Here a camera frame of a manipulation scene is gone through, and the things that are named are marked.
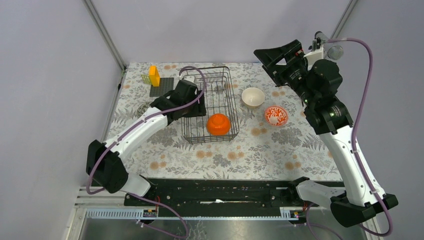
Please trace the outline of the beige ceramic bowl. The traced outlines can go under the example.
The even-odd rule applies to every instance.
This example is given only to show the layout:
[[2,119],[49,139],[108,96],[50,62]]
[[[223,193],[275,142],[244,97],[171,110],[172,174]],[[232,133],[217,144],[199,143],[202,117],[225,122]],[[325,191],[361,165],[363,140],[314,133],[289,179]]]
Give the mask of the beige ceramic bowl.
[[241,93],[242,102],[249,108],[256,108],[265,101],[265,94],[256,87],[248,87]]

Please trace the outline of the orange bowl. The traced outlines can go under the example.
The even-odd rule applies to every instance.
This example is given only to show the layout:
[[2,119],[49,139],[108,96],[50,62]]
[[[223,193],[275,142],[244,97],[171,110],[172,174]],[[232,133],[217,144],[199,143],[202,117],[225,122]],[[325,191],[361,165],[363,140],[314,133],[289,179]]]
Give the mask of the orange bowl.
[[213,136],[226,135],[231,129],[230,119],[221,113],[210,116],[206,123],[206,130]]

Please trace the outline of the red white patterned bowl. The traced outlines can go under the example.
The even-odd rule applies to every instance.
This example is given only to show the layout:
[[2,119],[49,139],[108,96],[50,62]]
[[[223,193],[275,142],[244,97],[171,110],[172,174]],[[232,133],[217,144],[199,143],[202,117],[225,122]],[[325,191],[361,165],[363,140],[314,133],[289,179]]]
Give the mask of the red white patterned bowl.
[[283,107],[273,105],[264,111],[264,118],[271,126],[280,127],[289,121],[289,114]]

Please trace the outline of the pink speckled bowl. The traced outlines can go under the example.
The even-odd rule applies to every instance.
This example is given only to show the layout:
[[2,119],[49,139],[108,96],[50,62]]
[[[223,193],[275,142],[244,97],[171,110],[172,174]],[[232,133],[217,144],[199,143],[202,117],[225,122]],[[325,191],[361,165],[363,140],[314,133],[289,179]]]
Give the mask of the pink speckled bowl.
[[135,116],[137,119],[140,118],[146,112],[146,110],[150,107],[150,104],[151,102],[144,102],[138,107],[135,112]]

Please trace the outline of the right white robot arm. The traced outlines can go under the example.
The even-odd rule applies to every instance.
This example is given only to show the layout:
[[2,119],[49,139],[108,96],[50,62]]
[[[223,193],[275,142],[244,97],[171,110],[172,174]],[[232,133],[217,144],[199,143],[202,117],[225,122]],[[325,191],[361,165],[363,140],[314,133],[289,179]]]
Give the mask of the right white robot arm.
[[304,201],[331,211],[344,227],[352,227],[398,205],[395,195],[385,192],[374,178],[355,136],[355,124],[336,93],[343,78],[338,65],[304,53],[294,40],[286,45],[256,49],[254,55],[278,86],[290,87],[305,105],[305,116],[331,152],[345,189],[334,189],[306,177],[291,182],[287,201]]

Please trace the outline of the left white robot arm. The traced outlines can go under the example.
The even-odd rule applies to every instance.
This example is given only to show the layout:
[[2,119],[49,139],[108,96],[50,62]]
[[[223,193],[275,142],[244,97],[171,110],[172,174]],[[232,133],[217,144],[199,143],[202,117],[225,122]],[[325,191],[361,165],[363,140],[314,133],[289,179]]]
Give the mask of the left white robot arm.
[[180,118],[205,116],[204,94],[205,89],[199,89],[194,82],[179,80],[175,89],[156,98],[144,114],[125,130],[105,142],[93,140],[88,146],[86,161],[87,193],[97,193],[90,190],[92,182],[96,182],[102,190],[111,194],[118,191],[135,194],[142,205],[152,204],[155,192],[151,183],[141,175],[128,173],[124,161],[142,143],[172,122]]

